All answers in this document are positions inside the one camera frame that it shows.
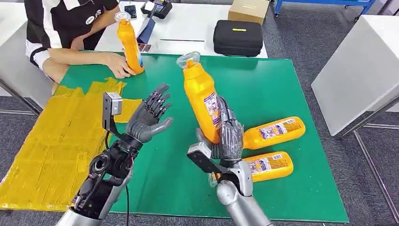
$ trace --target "shirt logo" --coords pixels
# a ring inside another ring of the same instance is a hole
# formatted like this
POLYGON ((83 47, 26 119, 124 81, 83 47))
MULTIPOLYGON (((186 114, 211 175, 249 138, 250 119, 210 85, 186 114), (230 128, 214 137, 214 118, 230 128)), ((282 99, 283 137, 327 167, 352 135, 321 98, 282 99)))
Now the shirt logo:
POLYGON ((94 21, 94 16, 90 16, 87 20, 86 20, 86 24, 89 25, 94 21))
POLYGON ((91 24, 95 19, 97 19, 97 17, 99 17, 101 15, 101 10, 97 10, 96 12, 96 16, 90 16, 89 18, 87 18, 86 20, 86 24, 89 25, 91 24))

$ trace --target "robotic thumb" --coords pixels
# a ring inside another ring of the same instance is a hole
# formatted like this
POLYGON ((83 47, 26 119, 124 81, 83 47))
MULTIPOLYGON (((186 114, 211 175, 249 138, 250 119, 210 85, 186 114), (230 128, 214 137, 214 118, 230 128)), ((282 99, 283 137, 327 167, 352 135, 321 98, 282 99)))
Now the robotic thumb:
POLYGON ((172 124, 173 118, 172 117, 168 117, 165 120, 150 126, 150 134, 151 137, 154 135, 159 134, 160 132, 166 130, 171 124, 172 124))
POLYGON ((197 136, 198 141, 204 142, 205 145, 209 149, 211 149, 211 151, 212 151, 211 158, 212 159, 220 159, 221 158, 222 153, 221 153, 219 144, 213 144, 212 142, 210 142, 208 140, 208 138, 204 135, 204 132, 202 132, 202 130, 200 128, 195 129, 195 135, 197 136))

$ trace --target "green mat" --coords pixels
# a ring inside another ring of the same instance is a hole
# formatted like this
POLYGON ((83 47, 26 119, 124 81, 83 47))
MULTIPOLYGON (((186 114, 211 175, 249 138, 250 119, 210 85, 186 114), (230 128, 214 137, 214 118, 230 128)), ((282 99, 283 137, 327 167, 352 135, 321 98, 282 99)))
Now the green mat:
MULTIPOLYGON (((146 98, 159 84, 170 85, 173 104, 164 117, 172 126, 145 144, 135 162, 130 181, 130 211, 178 216, 229 217, 214 188, 186 156, 197 142, 198 123, 183 89, 178 56, 144 55, 145 73, 124 79, 124 98, 146 98)), ((249 129, 289 116, 300 117, 305 134, 293 141, 256 151, 243 157, 275 151, 287 152, 294 172, 285 177, 254 183, 254 196, 270 219, 348 222, 319 136, 291 60, 201 56, 204 69, 215 80, 217 93, 225 97, 238 120, 249 129)), ((92 81, 113 77, 103 65, 71 66, 61 82, 86 92, 92 81)), ((120 132, 123 124, 118 125, 120 132)), ((126 195, 112 207, 126 212, 126 195)))

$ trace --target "blue cart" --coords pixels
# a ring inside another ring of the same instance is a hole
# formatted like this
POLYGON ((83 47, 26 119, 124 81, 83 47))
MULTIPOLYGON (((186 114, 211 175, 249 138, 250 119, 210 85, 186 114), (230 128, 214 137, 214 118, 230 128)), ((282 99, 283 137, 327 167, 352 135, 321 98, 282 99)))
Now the blue cart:
POLYGON ((365 14, 371 7, 371 5, 375 2, 375 0, 276 0, 277 5, 274 10, 274 16, 278 17, 280 15, 280 8, 284 1, 287 2, 302 2, 302 3, 317 3, 317 4, 333 4, 333 5, 345 5, 345 8, 348 6, 363 6, 363 11, 361 11, 360 15, 355 17, 355 22, 359 20, 359 17, 362 14, 365 14))

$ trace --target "orange bottle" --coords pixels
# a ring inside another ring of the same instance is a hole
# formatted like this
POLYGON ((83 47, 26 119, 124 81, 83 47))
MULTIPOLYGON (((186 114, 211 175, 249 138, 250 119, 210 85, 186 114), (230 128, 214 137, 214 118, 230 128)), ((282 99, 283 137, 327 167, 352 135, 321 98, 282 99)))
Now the orange bottle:
POLYGON ((200 63, 200 53, 180 56, 176 63, 183 68, 184 90, 205 137, 219 143, 220 111, 217 104, 215 83, 200 63))
MULTIPOLYGON (((252 182, 283 178, 294 171, 294 165, 286 152, 273 152, 243 159, 251 167, 252 182)), ((218 173, 209 173, 211 187, 217 185, 218 173)))
POLYGON ((130 19, 131 16, 127 12, 121 11, 115 14, 115 20, 119 23, 117 34, 125 49, 128 66, 136 74, 141 74, 144 71, 144 64, 130 19))
POLYGON ((244 149, 256 150, 293 140, 302 136, 305 130, 302 120, 295 116, 273 121, 245 131, 244 149))

